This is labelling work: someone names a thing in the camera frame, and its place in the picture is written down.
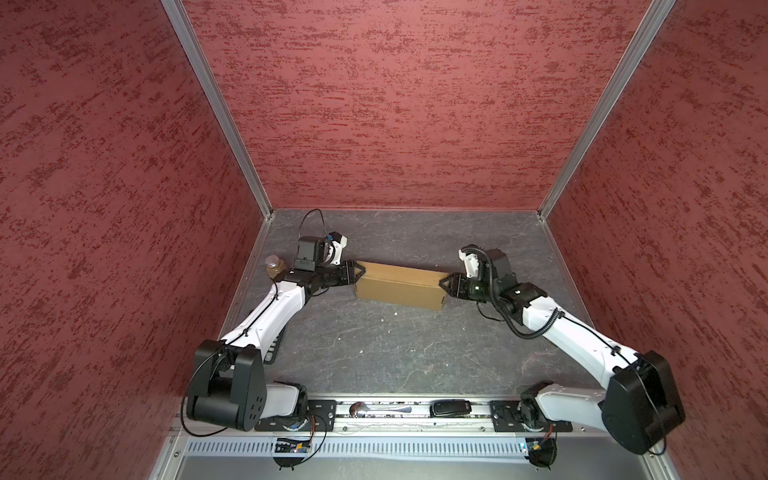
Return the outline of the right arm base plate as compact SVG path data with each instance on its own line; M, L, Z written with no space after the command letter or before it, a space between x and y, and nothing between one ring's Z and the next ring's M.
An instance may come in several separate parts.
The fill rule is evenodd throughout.
M533 400L496 400L489 403L490 417L496 433L572 432L566 421L548 420Z

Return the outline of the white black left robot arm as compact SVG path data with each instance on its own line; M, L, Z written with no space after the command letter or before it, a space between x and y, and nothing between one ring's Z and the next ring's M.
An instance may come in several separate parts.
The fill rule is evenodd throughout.
M347 237L331 232L302 236L292 267L267 259L272 283L261 303L219 340L205 340L195 351L194 371L180 404L180 420L251 431L265 419L301 419L307 415L306 389L294 383L269 383L264 365L270 348L288 322L321 291L348 286L366 272L342 259Z

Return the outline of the brown cardboard box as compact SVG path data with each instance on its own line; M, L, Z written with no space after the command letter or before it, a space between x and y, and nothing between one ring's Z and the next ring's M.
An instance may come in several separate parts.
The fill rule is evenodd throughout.
M440 281L448 273L373 262L360 265L365 273L355 284L359 299L433 311L442 309L447 293Z

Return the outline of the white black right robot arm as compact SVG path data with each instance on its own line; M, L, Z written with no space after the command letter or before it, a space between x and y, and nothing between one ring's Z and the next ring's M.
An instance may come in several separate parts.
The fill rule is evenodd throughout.
M669 362L640 353L568 312L543 289L519 281L498 249L470 244L459 257L465 270L440 280L451 297L489 304L521 340L543 338L579 363L596 389L541 382L520 397L514 419L531 432L571 422L607 432L625 450L662 455L666 437L685 420Z

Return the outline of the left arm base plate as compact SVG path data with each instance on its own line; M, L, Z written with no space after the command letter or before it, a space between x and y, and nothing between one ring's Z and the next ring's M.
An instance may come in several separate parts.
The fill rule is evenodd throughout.
M336 400L311 399L303 416L276 416L262 419L256 424L254 430L280 434L331 432L335 425L337 406Z

